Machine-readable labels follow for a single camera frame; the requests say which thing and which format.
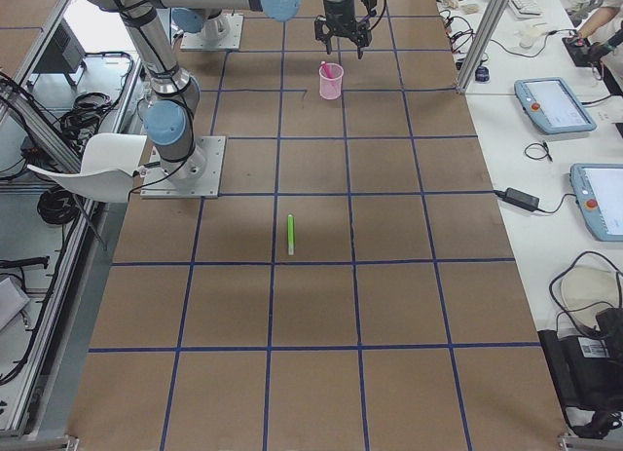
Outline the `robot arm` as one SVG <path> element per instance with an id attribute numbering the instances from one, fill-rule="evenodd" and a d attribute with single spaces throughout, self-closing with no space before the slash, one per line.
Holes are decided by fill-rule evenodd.
<path id="1" fill-rule="evenodd" d="M 194 133 L 200 100 L 196 78 L 179 62 L 159 20 L 159 9 L 219 12 L 245 9 L 279 22 L 298 13 L 301 0 L 87 0 L 121 18 L 147 68 L 156 99 L 147 108 L 143 128 L 160 156 L 161 170 L 177 187 L 190 187 L 203 175 L 207 155 Z"/>
<path id="2" fill-rule="evenodd" d="M 227 32 L 221 21 L 225 10 L 250 10 L 278 22 L 287 22 L 299 13 L 302 0 L 156 0 L 171 8 L 175 24 L 187 33 L 208 32 L 223 35 Z M 356 47 L 357 56 L 372 43 L 376 27 L 371 19 L 385 14 L 377 12 L 378 0 L 322 0 L 323 13 L 316 16 L 313 32 L 328 54 L 333 51 L 335 38 L 348 39 Z"/>

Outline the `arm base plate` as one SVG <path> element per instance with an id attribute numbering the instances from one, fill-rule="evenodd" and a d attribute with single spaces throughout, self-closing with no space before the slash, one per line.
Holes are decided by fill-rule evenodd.
<path id="1" fill-rule="evenodd" d="M 147 170 L 140 196 L 145 199 L 216 199 L 225 149 L 225 136 L 196 137 L 194 153 L 180 170 L 176 170 L 178 165 L 163 162 L 153 146 L 150 161 L 160 164 Z"/>
<path id="2" fill-rule="evenodd" d="M 181 50 L 186 52 L 237 51 L 240 46 L 243 15 L 223 14 L 203 19 L 192 14 L 180 19 L 178 27 L 184 32 Z"/>

